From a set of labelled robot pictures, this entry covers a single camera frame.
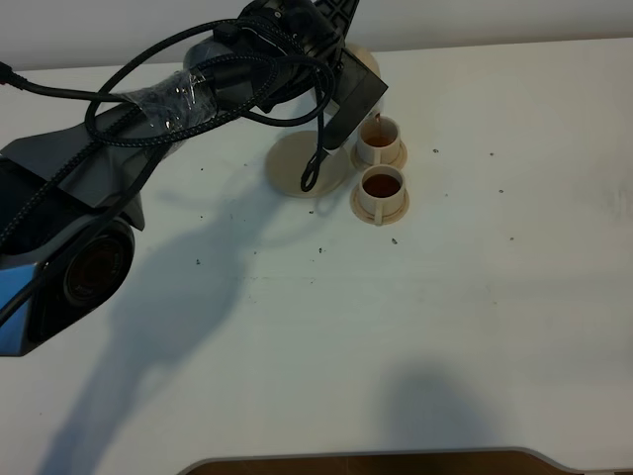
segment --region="dark floor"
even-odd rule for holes
[[[210,463],[189,475],[564,475],[522,452],[327,457]]]

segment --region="cup handle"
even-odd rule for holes
[[[380,226],[383,223],[383,203],[376,203],[376,214],[374,215],[374,224]]]

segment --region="white table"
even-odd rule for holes
[[[117,295],[0,360],[0,473],[504,447],[633,467],[633,40],[378,59],[406,218],[361,223],[353,184],[272,192],[262,159],[290,131],[241,120],[186,143],[143,191]],[[96,89],[115,69],[27,76]],[[85,107],[2,88],[0,143]]]

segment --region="beige saucer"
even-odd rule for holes
[[[352,211],[354,212],[354,214],[359,220],[364,221],[365,223],[368,223],[370,225],[374,225],[375,224],[374,216],[367,213],[363,209],[363,207],[360,206],[360,200],[358,199],[359,187],[360,185],[358,185],[356,188],[354,188],[354,191],[352,191],[352,196],[349,199],[349,204],[351,205]],[[397,210],[395,213],[393,213],[392,215],[385,216],[383,218],[383,225],[392,225],[393,223],[398,222],[407,213],[408,203],[409,203],[408,191],[406,191],[405,201],[403,202],[403,205],[401,206],[401,208]]]
[[[316,132],[297,132],[283,137],[266,155],[264,168],[268,182],[281,193],[296,198],[314,198],[335,190],[352,171],[349,155],[344,148],[321,164],[315,188],[308,193],[301,189],[301,177],[306,164],[316,150]]]
[[[358,156],[358,150],[356,149],[356,145],[352,148],[351,160],[352,160],[352,164],[354,165],[354,168],[356,168],[359,171],[364,171],[370,166],[374,166],[360,159],[360,156]],[[402,170],[403,168],[405,168],[405,165],[407,164],[407,160],[408,160],[408,149],[405,143],[401,142],[400,153],[398,154],[398,158],[396,158],[392,163],[384,163],[384,164],[391,165],[397,168],[398,170]]]

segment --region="brown liquid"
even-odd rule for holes
[[[401,184],[400,181],[393,176],[374,175],[370,176],[367,181],[363,183],[363,188],[367,194],[374,198],[389,198],[400,191]]]
[[[365,140],[365,143],[370,146],[387,146],[391,145],[393,142],[394,141],[392,139],[385,136],[370,137]]]

